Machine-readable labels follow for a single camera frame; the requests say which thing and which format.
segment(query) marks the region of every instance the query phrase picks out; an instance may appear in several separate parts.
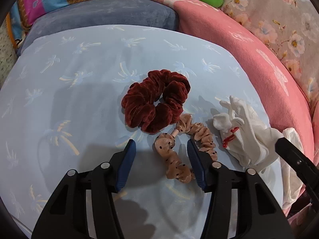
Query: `gray pillow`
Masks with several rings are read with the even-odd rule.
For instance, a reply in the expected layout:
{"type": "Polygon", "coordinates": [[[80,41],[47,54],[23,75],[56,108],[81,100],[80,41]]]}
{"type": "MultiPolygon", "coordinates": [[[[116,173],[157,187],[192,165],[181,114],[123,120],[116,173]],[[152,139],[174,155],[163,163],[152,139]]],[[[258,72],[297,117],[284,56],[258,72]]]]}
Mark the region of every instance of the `gray pillow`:
{"type": "Polygon", "coordinates": [[[151,0],[88,0],[74,3],[38,18],[17,52],[41,36],[73,28],[127,24],[176,30],[177,13],[151,0]]]}

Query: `red velvet scrunchie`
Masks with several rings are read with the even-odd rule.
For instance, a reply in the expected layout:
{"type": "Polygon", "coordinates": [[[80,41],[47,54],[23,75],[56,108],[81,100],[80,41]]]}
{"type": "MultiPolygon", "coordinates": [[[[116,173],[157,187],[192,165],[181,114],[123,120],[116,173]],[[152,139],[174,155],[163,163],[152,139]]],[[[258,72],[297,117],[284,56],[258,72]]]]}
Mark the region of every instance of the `red velvet scrunchie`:
{"type": "Polygon", "coordinates": [[[122,99],[126,124],[156,134],[179,120],[189,90],[187,78],[180,73],[165,69],[150,71],[142,83],[132,84],[122,99]],[[155,107],[153,103],[162,93],[165,104],[155,107]]]}

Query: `pink blanket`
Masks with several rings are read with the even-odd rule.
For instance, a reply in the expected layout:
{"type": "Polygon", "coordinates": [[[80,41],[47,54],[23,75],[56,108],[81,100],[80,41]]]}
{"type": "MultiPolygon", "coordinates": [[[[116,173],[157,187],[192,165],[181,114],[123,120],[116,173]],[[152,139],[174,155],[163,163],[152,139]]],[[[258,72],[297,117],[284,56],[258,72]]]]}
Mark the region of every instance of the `pink blanket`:
{"type": "Polygon", "coordinates": [[[282,131],[294,127],[305,155],[314,159],[314,136],[308,102],[278,58],[253,34],[222,11],[198,0],[153,0],[174,9],[179,31],[227,49],[255,87],[270,125],[282,131]]]}

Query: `light blue bedsheet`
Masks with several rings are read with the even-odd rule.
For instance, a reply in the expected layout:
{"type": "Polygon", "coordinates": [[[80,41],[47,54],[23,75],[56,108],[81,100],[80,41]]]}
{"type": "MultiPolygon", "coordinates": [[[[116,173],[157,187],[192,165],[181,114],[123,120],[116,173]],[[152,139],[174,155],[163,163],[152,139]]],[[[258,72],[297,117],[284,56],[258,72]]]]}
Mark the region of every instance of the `light blue bedsheet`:
{"type": "MultiPolygon", "coordinates": [[[[132,138],[136,158],[115,201],[125,238],[200,237],[210,195],[195,181],[167,180],[162,159],[152,149],[157,135],[124,123],[123,96],[133,82],[155,69],[188,78],[191,90],[184,111],[214,133],[219,161],[242,170],[212,125],[212,116],[225,112],[219,100],[229,95],[245,99],[268,125],[269,120],[246,73],[228,51],[159,28],[105,25],[67,30],[36,39],[0,91],[0,195],[15,218],[33,230],[69,169],[92,170],[132,138]]],[[[163,131],[173,129],[170,125],[163,131]]],[[[188,139],[178,136],[175,146],[186,164],[188,139]]],[[[263,178],[282,204],[280,163],[274,162],[263,178]]],[[[232,222],[230,235],[234,227],[232,222]]]]}

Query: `screw head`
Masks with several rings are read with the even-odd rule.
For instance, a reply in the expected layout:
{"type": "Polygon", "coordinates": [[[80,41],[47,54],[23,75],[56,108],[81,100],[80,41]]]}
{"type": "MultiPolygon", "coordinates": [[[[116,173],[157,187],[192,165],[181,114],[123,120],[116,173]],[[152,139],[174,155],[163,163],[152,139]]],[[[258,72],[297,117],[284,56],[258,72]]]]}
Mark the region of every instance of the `screw head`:
{"type": "Polygon", "coordinates": [[[218,168],[221,167],[221,163],[220,163],[220,162],[213,162],[213,163],[212,163],[212,167],[218,169],[218,168]]]}
{"type": "Polygon", "coordinates": [[[104,162],[104,163],[101,164],[101,168],[102,169],[107,169],[109,167],[110,167],[110,163],[108,163],[108,162],[104,162]]]}
{"type": "Polygon", "coordinates": [[[247,170],[247,172],[248,172],[250,175],[255,175],[255,174],[256,174],[256,171],[255,171],[254,169],[252,169],[252,168],[249,168],[249,169],[247,170]]]}
{"type": "Polygon", "coordinates": [[[69,170],[67,174],[68,176],[73,176],[75,174],[75,170],[69,170]]]}

